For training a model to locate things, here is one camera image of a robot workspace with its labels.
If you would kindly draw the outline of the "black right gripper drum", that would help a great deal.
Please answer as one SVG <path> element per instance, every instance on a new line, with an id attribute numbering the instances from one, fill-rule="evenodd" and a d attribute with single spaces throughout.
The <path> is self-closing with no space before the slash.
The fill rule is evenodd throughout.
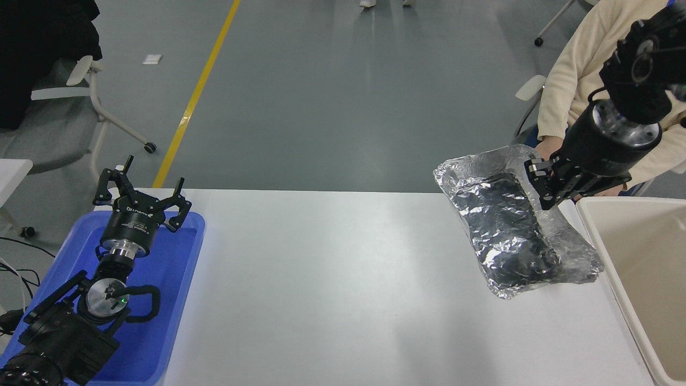
<path id="1" fill-rule="evenodd" d="M 659 124 L 639 124 L 613 103 L 591 103 L 566 132 L 561 158 L 585 173 L 610 177 L 625 174 L 662 140 Z"/>

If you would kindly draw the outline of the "person's right hand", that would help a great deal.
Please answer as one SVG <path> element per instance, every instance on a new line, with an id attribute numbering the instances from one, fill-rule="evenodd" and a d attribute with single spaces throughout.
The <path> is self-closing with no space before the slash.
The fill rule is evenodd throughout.
<path id="1" fill-rule="evenodd" d="M 558 152 L 563 146 L 563 138 L 554 135 L 544 135 L 536 145 L 535 151 L 543 160 L 549 160 L 552 154 Z"/>

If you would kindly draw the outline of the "person's left hand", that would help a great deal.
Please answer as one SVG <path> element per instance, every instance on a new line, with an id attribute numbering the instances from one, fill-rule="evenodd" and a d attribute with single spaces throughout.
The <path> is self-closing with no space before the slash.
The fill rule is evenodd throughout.
<path id="1" fill-rule="evenodd" d="M 588 196 L 619 196 L 620 193 L 622 193 L 625 188 L 627 188 L 627 185 L 622 184 L 622 185 L 617 185 L 612 188 L 608 188 L 608 190 L 603 190 L 603 191 L 598 191 L 597 193 L 594 193 L 593 195 L 577 195 L 574 198 L 574 201 L 581 200 L 581 198 L 585 198 Z"/>

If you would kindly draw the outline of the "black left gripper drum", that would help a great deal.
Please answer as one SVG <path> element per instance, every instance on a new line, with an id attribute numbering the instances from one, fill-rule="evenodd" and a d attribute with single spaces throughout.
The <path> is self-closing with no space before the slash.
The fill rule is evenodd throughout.
<path id="1" fill-rule="evenodd" d="M 164 221 L 164 212 L 153 212 L 148 204 L 135 207 L 129 199 L 116 199 L 100 245 L 110 248 L 116 241 L 128 241 L 142 251 L 149 251 Z"/>

